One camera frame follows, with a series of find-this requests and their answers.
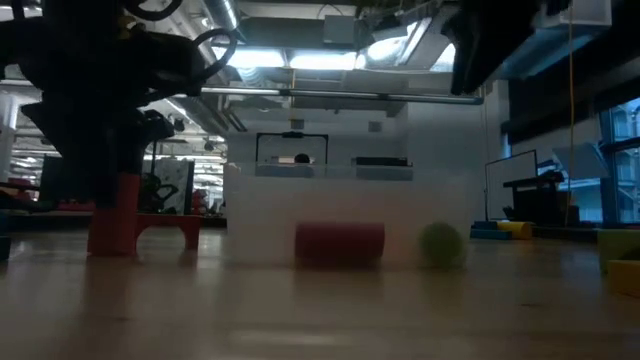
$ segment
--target wooden floor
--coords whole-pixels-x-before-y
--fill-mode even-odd
[[[86,233],[23,234],[0,270],[0,359],[640,359],[640,301],[595,247],[474,242],[468,269],[223,266],[178,230],[86,260]]]

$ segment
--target yellow block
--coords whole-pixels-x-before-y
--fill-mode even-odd
[[[640,261],[612,260],[608,270],[611,291],[640,298]]]
[[[499,222],[498,230],[511,231],[513,239],[529,240],[533,237],[530,223],[525,222]]]

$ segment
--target red cylinder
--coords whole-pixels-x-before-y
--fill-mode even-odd
[[[120,173],[116,207],[96,209],[87,251],[93,256],[134,256],[140,175]]]
[[[384,251],[381,223],[300,223],[295,254],[316,264],[362,264],[379,260]]]

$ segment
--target green ball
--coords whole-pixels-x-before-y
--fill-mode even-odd
[[[429,265],[450,268],[462,256],[464,241],[453,226],[436,222],[425,227],[420,234],[420,249]]]

